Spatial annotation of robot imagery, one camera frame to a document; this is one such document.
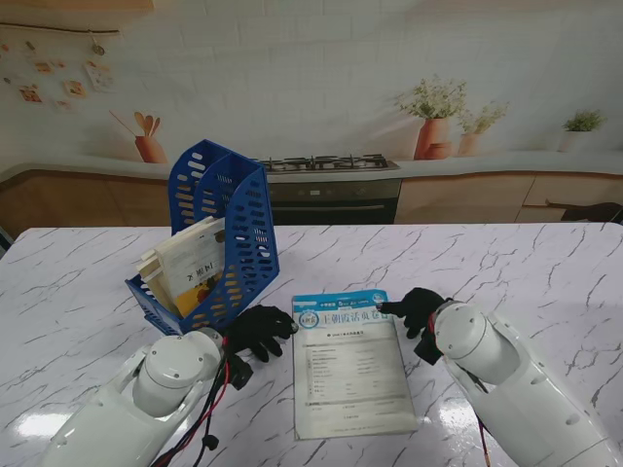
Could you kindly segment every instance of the white marble countertop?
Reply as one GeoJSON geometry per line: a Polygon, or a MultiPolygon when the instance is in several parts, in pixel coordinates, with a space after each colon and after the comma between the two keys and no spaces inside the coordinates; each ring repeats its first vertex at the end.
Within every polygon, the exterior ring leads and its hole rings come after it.
{"type": "MultiPolygon", "coordinates": [[[[279,227],[281,274],[259,302],[296,294],[418,285],[505,314],[567,375],[623,442],[623,230],[616,225],[279,227]]],[[[29,467],[96,388],[159,332],[123,279],[169,229],[33,229],[0,261],[0,465],[29,467]]],[[[220,439],[202,465],[427,467],[484,465],[475,416],[440,362],[430,367],[399,327],[420,420],[412,435],[295,442],[291,346],[229,390],[220,439]]],[[[514,465],[489,440],[495,466],[514,465]]],[[[194,442],[175,460],[192,465],[194,442]]]]}
{"type": "MultiPolygon", "coordinates": [[[[396,161],[394,170],[269,174],[270,183],[353,182],[395,178],[439,177],[491,172],[584,172],[623,175],[623,151],[594,151],[583,154],[556,151],[509,151],[477,158],[448,158],[441,161],[396,161]]],[[[62,170],[153,179],[167,179],[167,164],[74,158],[64,165],[23,163],[0,173],[0,182],[26,170],[62,170]]]]}

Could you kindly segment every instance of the printed document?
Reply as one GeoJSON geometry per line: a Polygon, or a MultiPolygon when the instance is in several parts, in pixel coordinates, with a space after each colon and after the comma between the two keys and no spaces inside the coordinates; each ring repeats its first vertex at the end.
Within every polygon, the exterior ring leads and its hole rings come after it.
{"type": "Polygon", "coordinates": [[[416,416],[381,290],[293,299],[298,439],[404,433],[416,416]]]}

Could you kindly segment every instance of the book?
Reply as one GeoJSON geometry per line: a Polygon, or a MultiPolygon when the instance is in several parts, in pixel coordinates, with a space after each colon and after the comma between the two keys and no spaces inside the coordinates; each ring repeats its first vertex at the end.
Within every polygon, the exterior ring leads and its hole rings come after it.
{"type": "Polygon", "coordinates": [[[154,247],[168,296],[188,316],[214,290],[225,267],[225,219],[207,218],[154,247]]]}
{"type": "Polygon", "coordinates": [[[138,273],[160,305],[164,306],[167,311],[170,311],[178,318],[181,318],[182,315],[179,312],[179,309],[177,309],[175,302],[168,295],[165,283],[165,274],[160,261],[158,261],[158,257],[156,256],[156,251],[150,251],[152,252],[151,255],[147,255],[147,253],[149,253],[147,252],[141,257],[143,262],[136,267],[138,269],[138,273]]]}

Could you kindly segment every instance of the stove burner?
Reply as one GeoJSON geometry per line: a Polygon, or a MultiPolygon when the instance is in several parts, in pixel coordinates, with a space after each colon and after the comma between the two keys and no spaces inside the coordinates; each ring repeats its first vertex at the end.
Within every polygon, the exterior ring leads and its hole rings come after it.
{"type": "Polygon", "coordinates": [[[397,168],[395,163],[388,162],[381,154],[364,156],[312,156],[310,158],[286,158],[284,160],[268,159],[258,161],[268,172],[309,172],[309,171],[342,171],[342,170],[383,170],[397,168]]]}

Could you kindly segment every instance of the potted plant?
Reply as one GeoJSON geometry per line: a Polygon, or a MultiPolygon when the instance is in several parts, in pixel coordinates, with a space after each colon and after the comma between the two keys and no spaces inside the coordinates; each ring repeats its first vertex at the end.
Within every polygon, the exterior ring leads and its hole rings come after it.
{"type": "Polygon", "coordinates": [[[458,146],[458,155],[460,157],[475,156],[478,153],[480,135],[506,115],[508,105],[508,102],[499,104],[492,100],[477,115],[464,109],[460,112],[458,117],[464,131],[458,146]]]}
{"type": "MultiPolygon", "coordinates": [[[[418,137],[415,160],[426,159],[431,144],[446,143],[448,139],[448,119],[457,114],[465,105],[465,81],[443,82],[434,75],[432,80],[422,79],[420,85],[408,94],[398,96],[400,110],[425,119],[418,137]]],[[[447,152],[434,151],[434,157],[447,157],[447,152]]]]}
{"type": "Polygon", "coordinates": [[[567,120],[563,128],[567,131],[563,136],[558,151],[570,153],[581,149],[582,142],[585,142],[591,131],[599,128],[606,118],[599,110],[578,110],[572,119],[567,120]]]}

